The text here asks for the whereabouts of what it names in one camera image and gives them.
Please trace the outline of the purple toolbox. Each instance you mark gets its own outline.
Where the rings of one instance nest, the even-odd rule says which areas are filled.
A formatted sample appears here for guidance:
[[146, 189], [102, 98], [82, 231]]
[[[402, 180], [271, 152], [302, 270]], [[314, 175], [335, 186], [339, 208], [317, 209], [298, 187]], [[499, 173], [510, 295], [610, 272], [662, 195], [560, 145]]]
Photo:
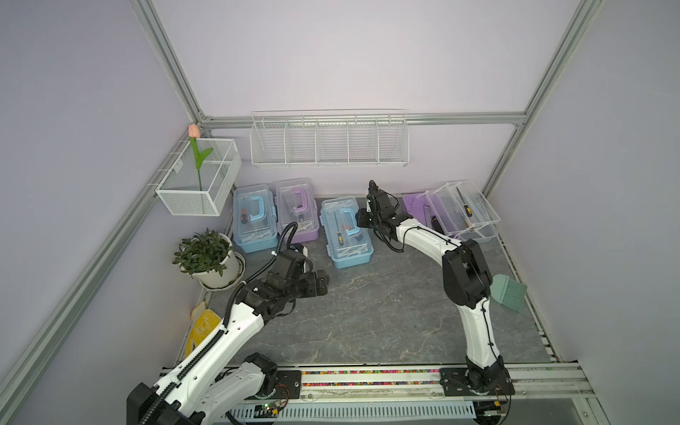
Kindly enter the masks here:
[[291, 179], [276, 183], [276, 211], [278, 230], [290, 223], [298, 224], [294, 243], [308, 243], [319, 238], [320, 221], [313, 187], [308, 178]]
[[[464, 212], [458, 189], [474, 216]], [[500, 217], [473, 181], [447, 182], [438, 189], [403, 197], [405, 209], [420, 223], [448, 237], [486, 243], [499, 233]]]

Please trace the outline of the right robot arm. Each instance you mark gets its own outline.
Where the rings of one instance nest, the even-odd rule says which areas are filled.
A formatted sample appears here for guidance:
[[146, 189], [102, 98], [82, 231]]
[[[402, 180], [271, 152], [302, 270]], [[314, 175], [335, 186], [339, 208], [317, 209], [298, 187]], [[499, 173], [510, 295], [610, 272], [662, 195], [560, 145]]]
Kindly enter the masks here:
[[368, 183], [367, 206], [359, 209], [356, 220], [395, 253], [410, 246], [441, 267], [444, 293], [457, 306], [465, 333], [467, 373], [463, 385], [478, 395], [494, 391], [508, 398], [515, 395], [493, 334], [493, 276], [478, 242], [460, 241], [427, 228], [373, 180]]

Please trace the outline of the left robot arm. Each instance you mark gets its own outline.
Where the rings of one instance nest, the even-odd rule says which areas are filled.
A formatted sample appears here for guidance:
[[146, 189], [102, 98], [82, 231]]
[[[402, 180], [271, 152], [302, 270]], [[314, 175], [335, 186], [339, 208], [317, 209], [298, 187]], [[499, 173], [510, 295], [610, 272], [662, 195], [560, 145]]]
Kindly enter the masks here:
[[264, 279], [237, 285], [222, 322], [186, 359], [156, 384], [131, 391], [128, 424], [212, 424], [245, 399], [276, 391], [276, 363], [261, 354], [223, 371], [269, 322], [285, 316], [286, 306], [326, 295], [329, 275], [313, 268], [303, 244], [279, 251], [265, 271]]

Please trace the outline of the blue toolbox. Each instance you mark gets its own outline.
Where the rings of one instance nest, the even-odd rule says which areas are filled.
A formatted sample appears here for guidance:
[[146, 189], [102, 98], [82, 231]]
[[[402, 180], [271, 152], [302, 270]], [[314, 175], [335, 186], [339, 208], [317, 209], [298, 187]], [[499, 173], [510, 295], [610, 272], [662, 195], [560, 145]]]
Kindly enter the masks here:
[[274, 195], [266, 184], [234, 192], [233, 241], [244, 253], [273, 249], [278, 243]]
[[333, 198], [322, 201], [321, 225], [327, 237], [329, 258], [338, 269], [368, 264], [374, 247], [366, 228], [360, 228], [356, 198]]

